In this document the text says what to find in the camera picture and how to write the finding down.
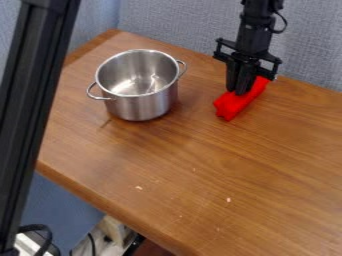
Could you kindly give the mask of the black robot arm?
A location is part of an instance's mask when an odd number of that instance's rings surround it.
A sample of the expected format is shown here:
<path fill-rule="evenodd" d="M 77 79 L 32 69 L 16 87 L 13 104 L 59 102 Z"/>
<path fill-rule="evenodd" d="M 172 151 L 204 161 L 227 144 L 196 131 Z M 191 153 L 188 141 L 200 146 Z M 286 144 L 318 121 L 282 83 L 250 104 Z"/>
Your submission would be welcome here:
<path fill-rule="evenodd" d="M 236 40 L 216 39 L 214 58 L 226 64 L 226 88 L 238 96 L 254 87 L 258 76 L 274 80 L 279 57 L 269 52 L 274 34 L 287 28 L 287 20 L 279 11 L 283 0 L 242 0 L 243 10 Z"/>

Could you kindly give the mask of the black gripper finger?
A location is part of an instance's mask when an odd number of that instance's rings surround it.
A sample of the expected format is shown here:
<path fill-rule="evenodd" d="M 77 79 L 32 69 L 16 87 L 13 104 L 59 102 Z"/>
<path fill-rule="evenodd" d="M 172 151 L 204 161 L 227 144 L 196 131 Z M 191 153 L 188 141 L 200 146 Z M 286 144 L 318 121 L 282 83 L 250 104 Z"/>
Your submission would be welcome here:
<path fill-rule="evenodd" d="M 234 60 L 228 60 L 226 63 L 226 66 L 227 66 L 226 87 L 227 87 L 227 90 L 232 92 L 236 86 L 239 64 Z"/>
<path fill-rule="evenodd" d="M 235 94 L 238 96 L 244 95 L 251 90 L 256 79 L 259 66 L 259 63 L 242 63 L 239 65 L 235 87 Z"/>

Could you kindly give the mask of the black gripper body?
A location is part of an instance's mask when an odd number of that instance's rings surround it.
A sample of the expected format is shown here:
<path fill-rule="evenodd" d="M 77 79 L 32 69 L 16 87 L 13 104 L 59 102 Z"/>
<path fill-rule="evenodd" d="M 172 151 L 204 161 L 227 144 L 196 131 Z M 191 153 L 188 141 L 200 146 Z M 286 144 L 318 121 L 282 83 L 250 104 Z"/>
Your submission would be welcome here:
<path fill-rule="evenodd" d="M 269 52 L 273 35 L 278 34 L 274 27 L 274 16 L 267 18 L 242 16 L 236 40 L 216 39 L 214 58 L 224 64 L 228 60 L 234 60 L 239 65 L 242 63 L 259 63 L 256 77 L 262 76 L 273 80 L 282 64 L 282 60 Z"/>

